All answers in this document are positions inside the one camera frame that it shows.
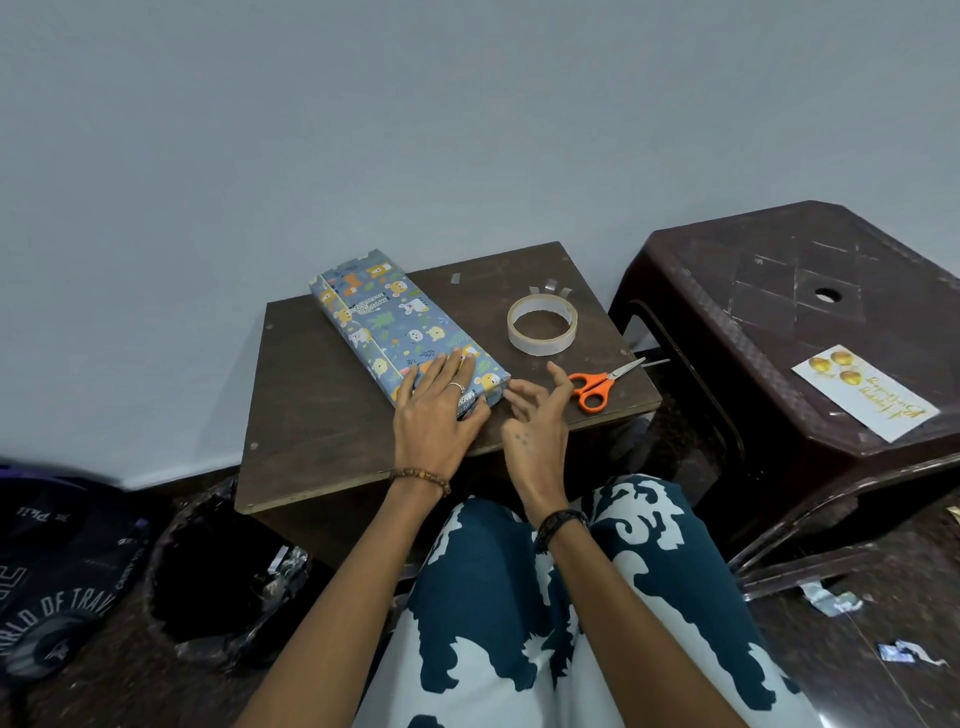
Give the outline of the person's left hand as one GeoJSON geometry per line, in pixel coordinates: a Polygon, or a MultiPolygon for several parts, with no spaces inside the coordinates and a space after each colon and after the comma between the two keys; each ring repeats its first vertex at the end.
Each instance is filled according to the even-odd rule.
{"type": "Polygon", "coordinates": [[[457,375],[447,386],[438,386],[447,356],[431,361],[426,372],[417,375],[407,405],[394,408],[393,468],[397,472],[424,472],[450,480],[477,439],[464,437],[464,419],[457,414],[459,401],[474,380],[475,357],[460,351],[457,375]]]}

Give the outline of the person's right hand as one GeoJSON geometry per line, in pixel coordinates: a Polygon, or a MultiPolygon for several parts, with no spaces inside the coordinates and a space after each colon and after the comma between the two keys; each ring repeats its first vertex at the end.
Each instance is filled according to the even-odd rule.
{"type": "Polygon", "coordinates": [[[568,509],[564,467],[569,428],[563,411],[549,411],[546,387],[513,379],[504,392],[511,418],[501,427],[510,481],[533,528],[550,515],[568,509]]]}

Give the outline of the blue patterned gift box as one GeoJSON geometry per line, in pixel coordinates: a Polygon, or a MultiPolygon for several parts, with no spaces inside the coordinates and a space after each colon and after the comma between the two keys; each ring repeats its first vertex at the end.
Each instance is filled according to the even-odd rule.
{"type": "Polygon", "coordinates": [[[484,400],[502,399],[510,373],[415,284],[388,255],[365,255],[315,275],[308,282],[333,328],[351,346],[370,376],[394,403],[407,373],[423,377],[435,358],[458,351],[474,358],[457,418],[484,400]]]}

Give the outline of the person's left forearm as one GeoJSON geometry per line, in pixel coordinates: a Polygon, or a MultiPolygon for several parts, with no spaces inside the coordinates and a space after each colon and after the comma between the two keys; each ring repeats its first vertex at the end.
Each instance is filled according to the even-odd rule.
{"type": "Polygon", "coordinates": [[[350,728],[402,567],[442,498],[394,481],[376,516],[289,638],[234,728],[350,728]]]}

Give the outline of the person's right forearm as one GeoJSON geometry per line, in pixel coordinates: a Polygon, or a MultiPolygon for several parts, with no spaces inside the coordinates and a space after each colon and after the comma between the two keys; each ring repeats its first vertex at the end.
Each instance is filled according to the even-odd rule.
{"type": "Polygon", "coordinates": [[[625,728],[748,728],[589,529],[559,516],[546,520],[547,547],[625,728]]]}

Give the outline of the clear adhesive tape roll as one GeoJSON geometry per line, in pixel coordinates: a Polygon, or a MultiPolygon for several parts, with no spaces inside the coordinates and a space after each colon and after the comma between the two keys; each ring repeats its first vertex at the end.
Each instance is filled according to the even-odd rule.
{"type": "Polygon", "coordinates": [[[534,293],[516,300],[507,314],[507,331],[510,344],[525,355],[550,358],[567,350],[574,342],[579,324],[577,309],[564,297],[553,294],[534,293]],[[552,338],[532,338],[517,329],[517,321],[532,312],[549,312],[558,315],[568,327],[552,338]]]}

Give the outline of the small brown wooden table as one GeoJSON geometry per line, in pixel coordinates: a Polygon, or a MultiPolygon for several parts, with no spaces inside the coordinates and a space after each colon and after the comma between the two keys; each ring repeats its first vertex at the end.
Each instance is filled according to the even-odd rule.
{"type": "MultiPolygon", "coordinates": [[[[572,289],[579,324],[556,362],[601,373],[634,358],[558,242],[449,263],[411,279],[511,374],[551,383],[546,358],[509,342],[510,306],[548,279],[572,289]],[[461,281],[450,284],[452,274],[461,281]]],[[[386,496],[394,408],[348,342],[303,295],[266,304],[234,506],[338,567],[386,496]]]]}

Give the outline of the teal and white patterned trousers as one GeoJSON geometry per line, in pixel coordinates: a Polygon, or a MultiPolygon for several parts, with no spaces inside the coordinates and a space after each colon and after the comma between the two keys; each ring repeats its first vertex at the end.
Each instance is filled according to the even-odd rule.
{"type": "MultiPolygon", "coordinates": [[[[750,728],[823,728],[769,655],[681,488],[623,476],[573,504],[619,575],[750,728]]],[[[447,518],[353,728],[625,728],[536,531],[471,497],[447,518]]]]}

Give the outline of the dark brown plastic stool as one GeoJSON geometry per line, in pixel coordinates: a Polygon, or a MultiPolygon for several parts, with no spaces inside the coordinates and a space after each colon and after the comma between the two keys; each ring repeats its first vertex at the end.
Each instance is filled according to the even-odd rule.
{"type": "Polygon", "coordinates": [[[960,278],[842,205],[655,231],[608,314],[654,335],[723,446],[694,506],[745,597],[847,574],[960,486],[960,278]],[[841,345],[941,414],[886,443],[792,368],[841,345]]]}

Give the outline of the silver wrapping paper scrap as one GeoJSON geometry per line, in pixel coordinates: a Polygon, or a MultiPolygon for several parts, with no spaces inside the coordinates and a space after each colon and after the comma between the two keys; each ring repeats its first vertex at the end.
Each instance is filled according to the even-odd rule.
{"type": "Polygon", "coordinates": [[[925,663],[935,667],[948,667],[945,659],[936,659],[916,642],[898,639],[893,643],[878,642],[875,645],[877,656],[882,662],[893,664],[925,663]]]}
{"type": "Polygon", "coordinates": [[[267,568],[267,584],[262,590],[264,601],[294,599],[309,578],[309,554],[297,546],[283,545],[267,568]]]}
{"type": "Polygon", "coordinates": [[[804,599],[821,614],[834,618],[840,615],[858,612],[864,601],[851,591],[834,593],[825,588],[820,581],[809,581],[799,585],[804,599]]]}

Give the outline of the black trash bag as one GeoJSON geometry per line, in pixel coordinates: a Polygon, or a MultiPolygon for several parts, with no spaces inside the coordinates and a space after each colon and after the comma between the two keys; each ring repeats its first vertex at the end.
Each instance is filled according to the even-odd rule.
{"type": "Polygon", "coordinates": [[[235,509],[238,475],[197,495],[157,540],[146,574],[150,631],[182,660],[224,673],[274,661],[306,610],[310,574],[294,598],[264,600],[267,569],[295,547],[235,509]]]}

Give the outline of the white card with gold balloons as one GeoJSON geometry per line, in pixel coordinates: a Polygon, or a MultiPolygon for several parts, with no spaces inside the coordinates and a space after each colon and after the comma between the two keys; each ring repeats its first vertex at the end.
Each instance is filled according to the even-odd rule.
{"type": "Polygon", "coordinates": [[[846,346],[832,346],[806,358],[792,372],[886,443],[941,414],[846,346]]]}

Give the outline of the dark printed backpack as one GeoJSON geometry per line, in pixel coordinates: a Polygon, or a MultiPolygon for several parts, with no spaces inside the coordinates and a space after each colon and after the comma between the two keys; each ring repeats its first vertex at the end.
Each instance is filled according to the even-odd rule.
{"type": "Polygon", "coordinates": [[[157,520],[114,486],[0,465],[0,685],[71,661],[132,587],[157,520]]]}

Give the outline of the orange handled scissors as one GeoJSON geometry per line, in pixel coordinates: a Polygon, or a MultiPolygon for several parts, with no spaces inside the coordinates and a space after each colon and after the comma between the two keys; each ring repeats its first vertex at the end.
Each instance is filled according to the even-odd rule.
{"type": "Polygon", "coordinates": [[[647,372],[650,364],[646,356],[641,356],[609,371],[570,373],[567,378],[573,386],[572,397],[582,412],[590,416],[654,411],[664,396],[647,372]]]}

